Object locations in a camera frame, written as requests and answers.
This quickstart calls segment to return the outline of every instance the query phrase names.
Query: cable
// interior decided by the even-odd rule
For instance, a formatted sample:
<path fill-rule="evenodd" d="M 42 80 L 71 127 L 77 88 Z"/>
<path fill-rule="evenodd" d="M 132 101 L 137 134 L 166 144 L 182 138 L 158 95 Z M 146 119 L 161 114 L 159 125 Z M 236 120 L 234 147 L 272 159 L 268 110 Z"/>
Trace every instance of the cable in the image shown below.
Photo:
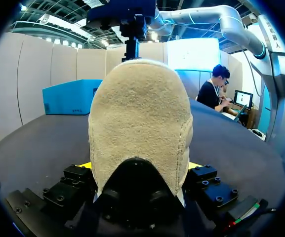
<path fill-rule="evenodd" d="M 251 70 L 251 74 L 252 74 L 252 78 L 253 78 L 254 88 L 255 88 L 256 94 L 257 94 L 259 97 L 261 97 L 261 95 L 262 95 L 262 94 L 263 94 L 263 92 L 264 92 L 265 86 L 264 86 L 263 91 L 261 92 L 261 95 L 260 95 L 260 94 L 259 94 L 259 92 L 257 91 L 257 88 L 256 88 L 255 78 L 254 78 L 254 74 L 253 74 L 253 70 L 252 70 L 251 62 L 250 62 L 250 61 L 249 61 L 249 59 L 247 58 L 247 55 L 246 55 L 246 53 L 245 53 L 245 51 L 244 51 L 244 49 L 243 49 L 243 48 L 242 48 L 242 52 L 244 53 L 245 58 L 246 58 L 246 60 L 247 60 L 247 63 L 248 63 L 248 64 L 249 64 L 249 66 L 250 66 L 250 70 Z"/>

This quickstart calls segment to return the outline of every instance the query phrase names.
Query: white wall panel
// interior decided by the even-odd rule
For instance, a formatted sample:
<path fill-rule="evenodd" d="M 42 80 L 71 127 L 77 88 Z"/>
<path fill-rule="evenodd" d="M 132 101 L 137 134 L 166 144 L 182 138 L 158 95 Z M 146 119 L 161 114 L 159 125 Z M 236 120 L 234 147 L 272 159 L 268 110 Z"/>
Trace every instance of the white wall panel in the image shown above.
<path fill-rule="evenodd" d="M 139 57 L 163 63 L 163 43 L 141 43 Z"/>
<path fill-rule="evenodd" d="M 108 74 L 115 66 L 122 63 L 125 51 L 125 46 L 111 48 L 106 51 L 106 74 Z"/>
<path fill-rule="evenodd" d="M 249 51 L 245 52 L 248 58 L 253 58 L 253 54 Z M 246 60 L 245 55 L 243 54 L 243 52 L 238 52 L 238 53 L 234 53 L 230 55 L 233 58 L 236 58 L 238 61 L 240 61 L 242 63 L 242 69 L 243 69 L 243 75 L 242 75 L 242 89 L 238 89 L 238 90 L 242 90 L 248 93 L 252 93 L 253 94 L 253 103 L 256 106 L 259 106 L 260 104 L 260 97 L 257 95 L 256 90 L 255 90 L 255 86 L 254 86 L 254 82 L 253 82 L 253 77 L 252 77 L 252 72 L 254 75 L 254 79 L 255 79 L 255 84 L 256 84 L 256 88 L 257 91 L 259 93 L 261 93 L 261 83 L 262 83 L 262 78 L 261 75 L 252 68 L 252 72 L 249 66 L 248 61 Z"/>
<path fill-rule="evenodd" d="M 139 57 L 143 59 L 151 59 L 158 62 L 165 62 L 163 43 L 141 43 L 139 50 Z M 126 47 L 121 46 L 111 48 L 106 53 L 106 74 L 108 74 L 115 66 L 122 63 Z"/>
<path fill-rule="evenodd" d="M 188 97 L 196 99 L 200 90 L 200 72 L 198 71 L 177 71 L 179 74 Z"/>
<path fill-rule="evenodd" d="M 18 65 L 18 100 L 23 124 L 44 115 L 42 89 L 50 86 L 53 43 L 25 36 Z"/>
<path fill-rule="evenodd" d="M 220 57 L 221 57 L 221 65 L 225 66 L 226 68 L 229 68 L 229 58 L 228 53 L 224 51 L 220 51 Z"/>
<path fill-rule="evenodd" d="M 77 50 L 55 44 L 51 60 L 51 86 L 77 79 Z"/>
<path fill-rule="evenodd" d="M 23 38 L 23 34 L 6 33 L 0 39 L 0 140 L 22 125 L 16 81 Z"/>
<path fill-rule="evenodd" d="M 167 58 L 167 42 L 163 43 L 163 63 L 168 64 L 168 58 Z"/>
<path fill-rule="evenodd" d="M 211 73 L 209 72 L 201 72 L 200 73 L 200 88 L 202 85 L 211 78 Z"/>
<path fill-rule="evenodd" d="M 235 90 L 242 90 L 243 68 L 242 63 L 231 55 L 229 55 L 229 71 L 230 78 L 227 96 L 233 99 L 235 97 Z"/>
<path fill-rule="evenodd" d="M 106 74 L 106 50 L 79 49 L 77 54 L 77 80 L 104 79 Z"/>

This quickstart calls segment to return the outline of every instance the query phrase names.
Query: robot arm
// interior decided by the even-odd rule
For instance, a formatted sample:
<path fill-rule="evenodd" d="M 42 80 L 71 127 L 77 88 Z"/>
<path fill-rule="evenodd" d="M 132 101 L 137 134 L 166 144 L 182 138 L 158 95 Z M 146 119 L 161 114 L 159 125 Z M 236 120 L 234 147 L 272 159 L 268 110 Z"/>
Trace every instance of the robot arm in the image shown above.
<path fill-rule="evenodd" d="M 243 27 L 239 13 L 227 5 L 188 8 L 177 11 L 159 11 L 156 8 L 155 20 L 150 25 L 161 36 L 172 33 L 173 25 L 193 25 L 220 23 L 224 38 L 242 45 L 256 58 L 264 58 L 265 46 L 252 32 Z"/>

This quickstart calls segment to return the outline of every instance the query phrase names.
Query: blue crate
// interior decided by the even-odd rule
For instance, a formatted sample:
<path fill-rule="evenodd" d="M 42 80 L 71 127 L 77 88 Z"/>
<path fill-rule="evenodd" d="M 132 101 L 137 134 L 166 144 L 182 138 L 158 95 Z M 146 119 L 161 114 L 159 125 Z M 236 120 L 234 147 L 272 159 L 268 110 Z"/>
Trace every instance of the blue crate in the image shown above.
<path fill-rule="evenodd" d="M 76 80 L 42 90 L 46 115 L 87 115 L 102 80 Z"/>

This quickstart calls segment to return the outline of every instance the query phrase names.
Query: man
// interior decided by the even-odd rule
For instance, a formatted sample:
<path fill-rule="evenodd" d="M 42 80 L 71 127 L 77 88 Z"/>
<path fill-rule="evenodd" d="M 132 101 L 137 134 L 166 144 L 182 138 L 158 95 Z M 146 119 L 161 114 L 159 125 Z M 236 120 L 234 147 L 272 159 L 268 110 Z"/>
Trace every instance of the man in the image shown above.
<path fill-rule="evenodd" d="M 229 77 L 230 72 L 226 67 L 223 67 L 220 64 L 214 67 L 212 70 L 212 78 L 202 85 L 197 101 L 218 112 L 222 112 L 224 108 L 227 107 L 226 111 L 229 111 L 230 114 L 235 116 L 236 112 L 228 108 L 231 103 L 225 96 L 220 96 L 219 93 L 219 88 L 225 85 Z"/>
<path fill-rule="evenodd" d="M 225 84 L 224 84 L 222 87 L 220 87 L 219 93 L 220 93 L 220 98 L 221 98 L 221 99 L 226 98 L 228 84 L 229 84 L 229 81 L 226 80 L 226 81 L 225 81 Z M 238 115 L 238 112 L 236 112 L 236 111 L 230 109 L 229 107 L 225 107 L 225 108 L 223 109 L 223 111 L 226 112 L 226 113 L 228 113 L 228 114 L 231 114 L 231 115 L 233 115 L 233 116 L 237 116 L 237 115 Z"/>

